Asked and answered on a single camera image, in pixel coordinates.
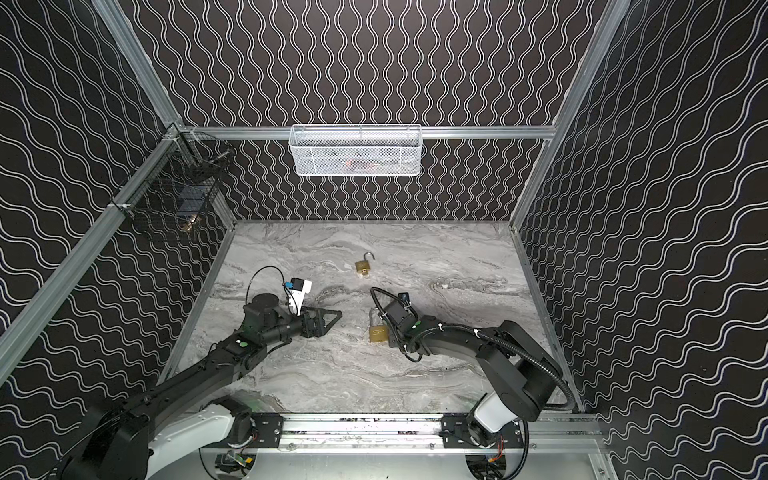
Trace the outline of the long shackle brass padlock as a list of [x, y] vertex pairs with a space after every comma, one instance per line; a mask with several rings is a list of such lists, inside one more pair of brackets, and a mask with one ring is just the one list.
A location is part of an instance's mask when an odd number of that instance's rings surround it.
[[376, 308], [369, 311], [369, 341], [371, 343], [388, 343], [389, 329], [385, 321], [381, 318], [380, 312]]

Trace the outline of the small brass padlock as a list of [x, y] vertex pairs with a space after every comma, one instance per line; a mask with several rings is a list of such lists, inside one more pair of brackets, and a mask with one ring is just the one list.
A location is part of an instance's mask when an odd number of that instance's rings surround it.
[[360, 277], [368, 277], [371, 273], [371, 261], [375, 260], [375, 254], [370, 251], [366, 251], [362, 255], [362, 259], [355, 262], [356, 274]]

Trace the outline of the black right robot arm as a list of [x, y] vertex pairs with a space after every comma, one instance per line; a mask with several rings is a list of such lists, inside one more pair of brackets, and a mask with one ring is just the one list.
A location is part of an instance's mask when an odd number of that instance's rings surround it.
[[376, 309], [390, 330], [390, 344], [407, 359], [416, 362], [443, 355], [480, 367], [491, 391], [467, 415], [464, 435], [478, 447], [496, 444], [510, 423], [537, 420], [550, 407], [551, 395], [567, 389], [557, 362], [514, 321], [497, 327], [470, 327], [419, 316], [402, 300]]

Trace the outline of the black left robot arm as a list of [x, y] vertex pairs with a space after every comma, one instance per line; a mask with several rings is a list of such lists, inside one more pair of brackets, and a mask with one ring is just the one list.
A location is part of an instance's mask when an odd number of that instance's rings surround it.
[[278, 296], [262, 293], [243, 307], [242, 324], [191, 367], [127, 400], [91, 407], [79, 438], [50, 469], [55, 479], [148, 479], [209, 444], [251, 440], [252, 411], [219, 398], [192, 417], [183, 414], [255, 369], [296, 336], [319, 338], [342, 319], [339, 310], [292, 312]]

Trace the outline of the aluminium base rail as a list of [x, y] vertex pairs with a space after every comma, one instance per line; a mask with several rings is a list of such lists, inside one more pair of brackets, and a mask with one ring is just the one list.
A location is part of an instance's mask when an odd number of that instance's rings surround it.
[[[450, 414], [279, 414], [284, 418], [282, 437], [271, 453], [493, 453], [520, 448], [446, 449], [438, 435], [440, 420]], [[150, 454], [180, 458], [205, 445], [223, 440], [234, 419], [210, 407], [175, 421], [149, 441]]]

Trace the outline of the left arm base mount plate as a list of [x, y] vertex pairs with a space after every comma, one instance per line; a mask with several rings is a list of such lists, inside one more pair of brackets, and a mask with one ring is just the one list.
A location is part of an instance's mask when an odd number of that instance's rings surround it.
[[205, 448], [276, 448], [282, 437], [284, 418], [277, 413], [239, 415], [223, 440], [208, 443]]

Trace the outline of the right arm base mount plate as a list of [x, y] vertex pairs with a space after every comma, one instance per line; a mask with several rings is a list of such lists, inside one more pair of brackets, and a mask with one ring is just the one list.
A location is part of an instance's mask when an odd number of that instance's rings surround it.
[[468, 415], [444, 415], [440, 420], [438, 435], [446, 449], [493, 449], [500, 446], [499, 442], [505, 448], [522, 448], [524, 444], [522, 428], [517, 421], [507, 423], [497, 432], [491, 432]]

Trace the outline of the white mesh wall basket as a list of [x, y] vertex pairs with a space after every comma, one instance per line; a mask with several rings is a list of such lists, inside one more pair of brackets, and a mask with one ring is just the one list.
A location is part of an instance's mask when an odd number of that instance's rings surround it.
[[424, 150], [418, 124], [295, 124], [288, 144], [305, 177], [413, 177]]

